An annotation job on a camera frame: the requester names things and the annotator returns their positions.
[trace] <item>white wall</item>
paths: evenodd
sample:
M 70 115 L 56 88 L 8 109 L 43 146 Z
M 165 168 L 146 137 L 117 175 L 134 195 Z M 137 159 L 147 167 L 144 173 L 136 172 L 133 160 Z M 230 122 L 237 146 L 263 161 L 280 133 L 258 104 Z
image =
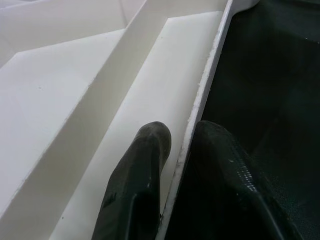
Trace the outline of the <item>white wall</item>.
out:
M 18 4 L 25 4 L 23 0 L 0 0 L 0 9 L 7 8 L 9 6 L 14 6 Z
M 120 0 L 124 16 L 129 23 L 146 0 Z
M 168 17 L 224 11 L 227 0 L 163 0 L 166 1 Z
M 10 46 L 6 39 L 0 34 L 0 68 L 9 61 L 16 51 Z
M 41 0 L 0 9 L 0 33 L 17 52 L 126 27 L 119 0 Z

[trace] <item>white divider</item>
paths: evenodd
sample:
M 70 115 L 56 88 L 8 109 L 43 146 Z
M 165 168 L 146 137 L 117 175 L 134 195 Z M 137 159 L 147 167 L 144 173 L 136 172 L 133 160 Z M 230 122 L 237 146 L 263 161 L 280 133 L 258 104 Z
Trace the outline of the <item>white divider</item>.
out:
M 127 22 L 136 15 L 145 0 L 120 0 Z
M 149 0 L 131 22 L 1 216 L 1 240 L 49 237 L 165 21 L 161 1 Z

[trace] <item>white plastic edge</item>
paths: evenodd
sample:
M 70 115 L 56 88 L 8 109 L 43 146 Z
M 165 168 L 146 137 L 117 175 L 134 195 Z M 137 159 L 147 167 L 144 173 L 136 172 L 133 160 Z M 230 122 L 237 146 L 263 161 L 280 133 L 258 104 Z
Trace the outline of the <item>white plastic edge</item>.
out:
M 165 203 L 162 218 L 155 240 L 164 240 L 169 226 L 174 204 L 178 195 L 180 182 L 184 174 L 185 163 L 187 161 L 191 141 L 197 122 L 201 119 L 204 111 L 211 84 L 216 72 L 222 47 L 228 32 L 231 18 L 234 14 L 249 9 L 256 5 L 259 0 L 228 0 L 219 24 L 218 31 L 213 41 L 212 49 L 209 53 L 204 71 L 199 83 L 199 88 L 193 102 L 188 124 L 185 130 L 182 147 L 174 170 L 169 194 Z

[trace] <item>white plastic tray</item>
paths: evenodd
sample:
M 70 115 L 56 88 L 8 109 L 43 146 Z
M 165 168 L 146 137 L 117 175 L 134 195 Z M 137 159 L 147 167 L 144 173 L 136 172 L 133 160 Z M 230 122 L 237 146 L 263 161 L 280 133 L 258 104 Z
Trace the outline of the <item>white plastic tray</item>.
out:
M 113 169 L 152 121 L 172 135 L 163 239 L 231 17 L 255 3 L 40 0 L 0 9 L 0 239 L 89 240 Z

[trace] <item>white surface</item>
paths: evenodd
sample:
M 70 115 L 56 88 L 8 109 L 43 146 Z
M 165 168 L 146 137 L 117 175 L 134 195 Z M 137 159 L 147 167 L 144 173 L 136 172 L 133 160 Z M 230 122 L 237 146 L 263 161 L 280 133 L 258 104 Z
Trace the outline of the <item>white surface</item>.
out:
M 0 35 L 16 52 L 126 27 L 120 0 L 26 2 L 23 5 L 1 8 L 0 23 Z
M 226 0 L 166 0 L 168 17 L 224 11 Z
M 16 51 L 13 47 L 0 34 L 0 68 L 9 61 L 15 53 Z
M 5 136 L 0 138 L 1 215 L 123 32 L 19 52 L 0 68 L 0 133 Z M 0 226 L 0 239 L 11 231 L 4 228 Z
M 26 2 L 22 0 L 0 0 L 0 9 L 25 3 Z
M 198 83 L 222 12 L 169 18 L 91 160 L 51 240 L 89 240 L 108 179 L 138 129 L 164 122 L 172 148 L 161 176 L 164 206 Z
M 120 0 L 127 23 L 131 21 L 144 2 L 145 0 Z
M 1 240 L 49 238 L 165 21 L 163 3 L 148 0 L 17 189 L 0 219 Z

